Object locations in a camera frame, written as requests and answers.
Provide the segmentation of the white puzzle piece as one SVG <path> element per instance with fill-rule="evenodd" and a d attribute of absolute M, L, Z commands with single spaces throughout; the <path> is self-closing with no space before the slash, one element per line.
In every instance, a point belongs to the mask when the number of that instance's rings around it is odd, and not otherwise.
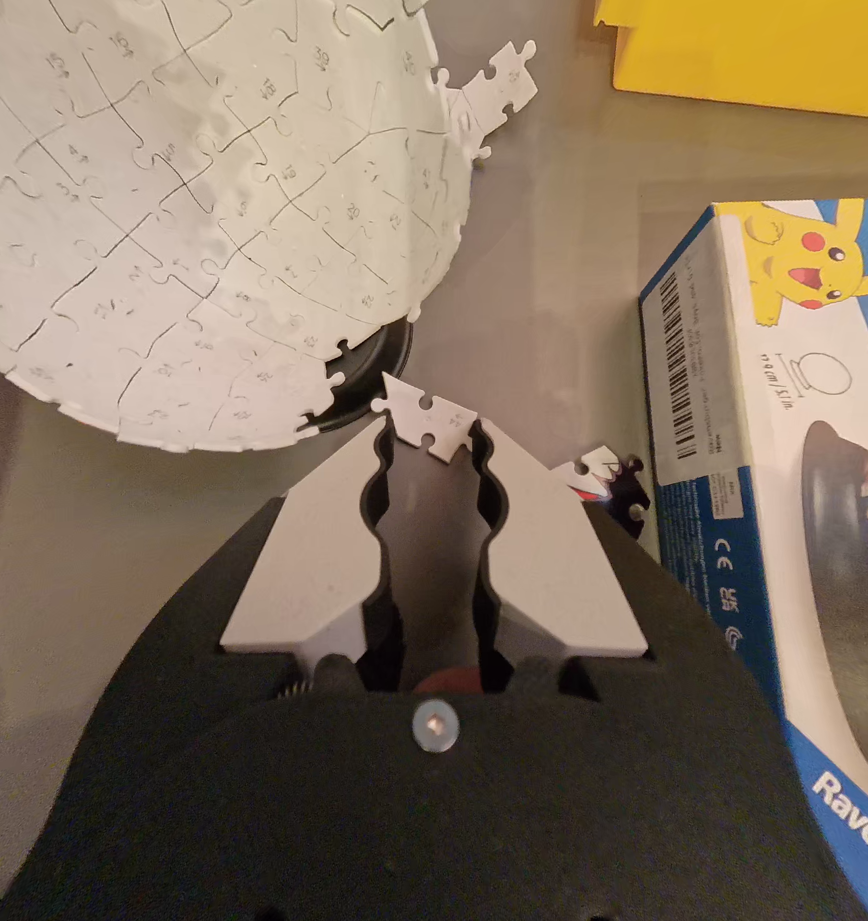
<path fill-rule="evenodd" d="M 460 447 L 472 449 L 470 432 L 477 418 L 475 411 L 439 396 L 432 397 L 424 407 L 423 390 L 388 373 L 382 373 L 382 383 L 385 396 L 371 401 L 371 411 L 388 414 L 400 440 L 420 448 L 424 437 L 432 437 L 428 453 L 447 464 Z"/>

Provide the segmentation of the black ball stand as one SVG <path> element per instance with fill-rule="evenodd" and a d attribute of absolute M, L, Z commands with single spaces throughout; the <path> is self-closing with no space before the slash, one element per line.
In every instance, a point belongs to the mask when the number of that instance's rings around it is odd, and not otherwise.
<path fill-rule="evenodd" d="M 352 424 L 371 411 L 374 399 L 385 392 L 384 373 L 399 378 L 407 363 L 414 325 L 402 318 L 374 332 L 351 348 L 342 341 L 340 355 L 326 362 L 327 377 L 337 373 L 344 381 L 332 388 L 334 400 L 322 413 L 307 413 L 298 432 L 329 432 Z"/>

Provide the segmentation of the blue puzzle box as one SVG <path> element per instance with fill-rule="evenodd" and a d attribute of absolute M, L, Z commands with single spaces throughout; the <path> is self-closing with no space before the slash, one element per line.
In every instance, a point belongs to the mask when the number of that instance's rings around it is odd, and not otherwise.
<path fill-rule="evenodd" d="M 868 909 L 868 199 L 716 202 L 637 303 L 660 560 Z"/>

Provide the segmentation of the black red puzzle piece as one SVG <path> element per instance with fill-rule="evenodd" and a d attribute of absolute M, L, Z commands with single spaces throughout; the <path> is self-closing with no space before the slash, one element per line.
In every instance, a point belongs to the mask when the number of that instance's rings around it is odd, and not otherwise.
<path fill-rule="evenodd" d="M 638 478 L 643 471 L 639 457 L 629 455 L 621 459 L 607 446 L 599 446 L 552 469 L 582 503 L 604 508 L 634 540 L 640 538 L 651 506 Z"/>

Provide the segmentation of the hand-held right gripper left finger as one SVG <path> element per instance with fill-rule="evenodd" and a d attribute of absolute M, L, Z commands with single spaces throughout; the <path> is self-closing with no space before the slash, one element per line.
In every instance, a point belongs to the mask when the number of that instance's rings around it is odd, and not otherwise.
<path fill-rule="evenodd" d="M 290 488 L 221 636 L 223 650 L 289 654 L 305 678 L 338 655 L 371 692 L 398 689 L 404 625 L 378 532 L 393 460 L 394 425 L 381 416 Z"/>

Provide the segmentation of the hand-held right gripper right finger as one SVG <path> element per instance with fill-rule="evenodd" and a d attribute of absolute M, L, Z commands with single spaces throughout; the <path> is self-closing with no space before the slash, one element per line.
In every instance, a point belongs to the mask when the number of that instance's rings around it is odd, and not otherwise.
<path fill-rule="evenodd" d="M 503 692 L 530 659 L 643 658 L 647 639 L 585 504 L 491 421 L 470 438 L 488 527 L 473 597 L 483 691 Z"/>

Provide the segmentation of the colourful puzzle ball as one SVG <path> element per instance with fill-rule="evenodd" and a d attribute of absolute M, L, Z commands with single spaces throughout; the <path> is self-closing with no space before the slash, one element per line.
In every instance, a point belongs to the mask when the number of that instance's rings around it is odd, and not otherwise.
<path fill-rule="evenodd" d="M 469 212 L 424 5 L 0 2 L 0 374 L 141 446 L 313 434 Z"/>

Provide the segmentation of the yellow plastic bin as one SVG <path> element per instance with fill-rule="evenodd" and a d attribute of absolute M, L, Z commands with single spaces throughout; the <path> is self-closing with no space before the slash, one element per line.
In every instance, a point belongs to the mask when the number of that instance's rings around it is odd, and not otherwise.
<path fill-rule="evenodd" d="M 868 118 L 868 1 L 598 1 L 612 85 Z"/>

